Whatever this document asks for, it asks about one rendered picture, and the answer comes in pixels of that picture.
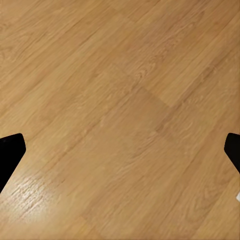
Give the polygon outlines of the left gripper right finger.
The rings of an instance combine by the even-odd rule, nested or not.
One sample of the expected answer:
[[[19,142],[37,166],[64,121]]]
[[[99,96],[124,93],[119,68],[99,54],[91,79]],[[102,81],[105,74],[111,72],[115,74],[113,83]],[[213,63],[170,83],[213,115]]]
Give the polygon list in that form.
[[[229,133],[227,135],[224,151],[240,173],[240,135]]]

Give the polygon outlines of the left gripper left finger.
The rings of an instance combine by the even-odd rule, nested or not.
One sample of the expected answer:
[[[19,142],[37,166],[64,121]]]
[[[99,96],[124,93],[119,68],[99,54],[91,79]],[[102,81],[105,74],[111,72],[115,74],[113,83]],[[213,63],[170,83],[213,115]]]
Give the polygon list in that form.
[[[0,138],[0,193],[26,153],[22,133]]]

